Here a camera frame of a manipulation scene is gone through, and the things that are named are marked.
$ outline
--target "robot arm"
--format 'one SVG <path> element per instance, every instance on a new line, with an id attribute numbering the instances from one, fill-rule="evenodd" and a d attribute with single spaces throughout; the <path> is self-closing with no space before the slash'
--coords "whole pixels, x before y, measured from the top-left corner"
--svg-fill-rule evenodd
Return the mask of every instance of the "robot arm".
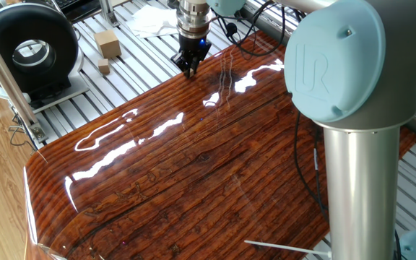
<path id="1" fill-rule="evenodd" d="M 232 15 L 244 4 L 245 0 L 168 0 L 168 6 L 177 9 L 180 45 L 171 60 L 187 78 L 195 75 L 212 45 L 207 40 L 212 21 L 210 8 L 220 15 Z"/>
<path id="2" fill-rule="evenodd" d="M 416 111 L 416 0 L 275 1 L 312 13 L 287 44 L 285 80 L 324 127 L 333 259 L 391 259 L 399 128 Z M 211 46 L 210 7 L 225 16 L 244 3 L 180 0 L 174 58 L 187 77 Z"/>

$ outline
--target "white tissue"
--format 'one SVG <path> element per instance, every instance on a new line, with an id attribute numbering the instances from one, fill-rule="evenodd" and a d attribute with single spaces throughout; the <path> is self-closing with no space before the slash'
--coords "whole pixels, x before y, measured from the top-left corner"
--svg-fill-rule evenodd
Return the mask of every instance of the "white tissue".
<path id="1" fill-rule="evenodd" d="M 135 36 L 141 38 L 177 34 L 176 10 L 163 10 L 153 6 L 144 6 L 137 11 L 133 19 L 126 22 Z"/>

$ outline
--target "black cable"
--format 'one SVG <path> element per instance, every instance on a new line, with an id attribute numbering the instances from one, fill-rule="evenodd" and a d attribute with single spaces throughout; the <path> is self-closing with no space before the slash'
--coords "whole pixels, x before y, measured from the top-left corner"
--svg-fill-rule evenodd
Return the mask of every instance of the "black cable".
<path id="1" fill-rule="evenodd" d="M 309 187 L 309 185 L 306 183 L 306 180 L 304 179 L 303 173 L 301 173 L 300 165 L 298 163 L 298 148 L 297 148 L 297 146 L 298 146 L 298 127 L 300 125 L 300 117 L 301 117 L 301 112 L 298 111 L 298 114 L 296 116 L 296 123 L 295 123 L 295 141 L 293 142 L 293 158 L 295 160 L 296 171 L 298 172 L 298 175 L 300 176 L 301 182 L 303 183 L 306 190 L 308 190 L 311 197 L 317 202 L 317 204 L 322 209 L 328 210 L 329 208 L 326 207 L 325 205 L 323 205 L 322 201 L 320 201 L 319 198 L 312 192 L 311 188 Z"/>
<path id="2" fill-rule="evenodd" d="M 276 51 L 282 45 L 282 42 L 285 38 L 285 8 L 282 7 L 281 10 L 282 10 L 282 34 L 280 36 L 280 40 L 277 43 L 277 45 L 275 47 L 273 47 L 272 49 L 270 49 L 269 51 L 266 51 L 264 53 L 254 53 L 252 51 L 246 50 L 245 48 L 242 47 L 242 43 L 243 43 L 243 41 L 246 40 L 246 37 L 239 43 L 237 43 L 233 38 L 229 38 L 230 42 L 232 44 L 236 45 L 241 51 L 243 51 L 245 53 L 248 53 L 252 56 L 261 57 L 261 56 L 266 56 L 266 55 L 269 55 L 269 54 L 273 53 L 274 51 Z M 254 27 L 254 25 L 256 24 L 256 21 L 257 21 L 258 17 L 254 20 L 254 23 L 252 24 L 252 27 Z"/>
<path id="3" fill-rule="evenodd" d="M 225 21 L 225 17 L 220 16 L 218 13 L 216 13 L 216 11 L 213 10 L 213 12 L 217 15 L 218 18 L 218 22 L 220 24 L 220 27 L 222 28 L 222 31 L 224 32 L 226 38 L 235 46 L 237 46 L 242 52 L 248 53 L 252 56 L 266 56 L 269 55 L 271 53 L 273 53 L 274 51 L 276 51 L 280 45 L 282 44 L 282 41 L 285 38 L 285 8 L 282 7 L 282 35 L 280 38 L 280 41 L 278 42 L 278 44 L 273 47 L 273 49 L 265 52 L 265 53 L 254 53 L 254 51 L 248 51 L 245 48 L 242 47 L 243 42 L 245 42 L 248 39 L 248 36 L 250 35 L 250 32 L 255 28 L 256 25 L 256 21 L 258 20 L 258 18 L 260 17 L 261 13 L 269 6 L 269 5 L 275 5 L 275 3 L 273 1 L 267 1 L 265 2 L 252 16 L 252 22 L 251 22 L 251 26 L 248 29 L 248 32 L 245 34 L 245 37 L 243 39 L 240 39 L 238 42 L 233 38 L 232 33 L 229 35 L 228 33 L 228 25 Z"/>
<path id="4" fill-rule="evenodd" d="M 399 242 L 399 236 L 397 235 L 397 231 L 394 230 L 394 237 L 396 238 L 396 260 L 402 260 L 402 253 L 401 253 L 401 243 Z"/>
<path id="5" fill-rule="evenodd" d="M 300 23 L 301 22 L 301 13 L 297 9 L 293 9 L 293 12 L 295 13 L 296 20 L 298 21 L 298 23 Z"/>
<path id="6" fill-rule="evenodd" d="M 327 223 L 330 224 L 329 217 L 327 217 L 324 209 L 324 205 L 322 204 L 322 196 L 321 196 L 321 185 L 319 181 L 319 167 L 317 165 L 317 160 L 319 159 L 319 155 L 317 153 L 317 140 L 319 139 L 319 126 L 316 125 L 316 135 L 314 136 L 314 160 L 316 166 L 316 185 L 317 185 L 317 203 L 321 209 L 321 213 L 324 216 L 324 219 Z"/>

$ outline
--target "black circular device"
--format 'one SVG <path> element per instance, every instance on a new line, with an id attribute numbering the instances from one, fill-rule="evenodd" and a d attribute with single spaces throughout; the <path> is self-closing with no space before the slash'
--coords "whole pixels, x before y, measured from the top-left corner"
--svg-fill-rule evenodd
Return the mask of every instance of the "black circular device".
<path id="1" fill-rule="evenodd" d="M 31 40 L 40 48 L 23 56 L 18 49 Z M 21 91 L 39 100 L 70 87 L 78 42 L 72 25 L 51 7 L 14 4 L 0 9 L 0 54 Z"/>

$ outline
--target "white cable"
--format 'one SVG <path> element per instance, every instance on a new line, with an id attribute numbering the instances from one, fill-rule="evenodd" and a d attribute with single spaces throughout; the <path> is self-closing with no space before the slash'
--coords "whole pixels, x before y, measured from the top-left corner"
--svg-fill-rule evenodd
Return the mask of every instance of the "white cable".
<path id="1" fill-rule="evenodd" d="M 303 252 L 303 253 L 308 253 L 308 254 L 317 254 L 317 255 L 320 255 L 320 256 L 327 256 L 330 259 L 332 259 L 332 252 L 331 251 L 320 252 L 320 251 L 296 248 L 296 247 L 292 247 L 292 246 L 281 246 L 281 245 L 274 245 L 274 244 L 271 244 L 271 243 L 262 243 L 262 242 L 255 242 L 255 241 L 249 241 L 249 240 L 245 240 L 244 242 L 245 243 L 250 243 L 250 244 L 253 244 L 253 245 L 258 245 L 258 246 L 268 246 L 268 247 L 272 247 L 272 248 L 280 248 L 280 249 L 298 251 L 298 252 Z"/>

